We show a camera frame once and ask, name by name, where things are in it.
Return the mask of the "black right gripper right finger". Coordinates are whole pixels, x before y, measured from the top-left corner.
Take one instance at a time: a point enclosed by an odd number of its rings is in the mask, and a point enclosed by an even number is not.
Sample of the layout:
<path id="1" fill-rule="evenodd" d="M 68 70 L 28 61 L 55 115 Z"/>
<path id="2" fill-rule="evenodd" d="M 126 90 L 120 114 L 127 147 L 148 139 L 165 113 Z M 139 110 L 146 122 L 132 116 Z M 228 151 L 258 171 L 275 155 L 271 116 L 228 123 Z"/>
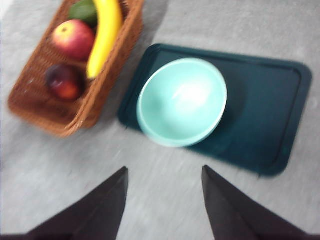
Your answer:
<path id="1" fill-rule="evenodd" d="M 205 165 L 204 204 L 216 240 L 318 240 L 260 205 Z"/>

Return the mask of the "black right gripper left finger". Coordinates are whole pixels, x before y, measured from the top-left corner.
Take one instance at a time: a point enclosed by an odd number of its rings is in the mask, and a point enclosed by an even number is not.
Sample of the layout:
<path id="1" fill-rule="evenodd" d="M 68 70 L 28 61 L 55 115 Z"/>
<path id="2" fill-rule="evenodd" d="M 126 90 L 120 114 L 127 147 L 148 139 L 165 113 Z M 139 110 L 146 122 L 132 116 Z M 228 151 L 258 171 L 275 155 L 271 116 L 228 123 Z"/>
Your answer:
<path id="1" fill-rule="evenodd" d="M 129 170 L 122 167 L 94 190 L 27 233 L 2 240 L 115 240 L 126 207 Z"/>

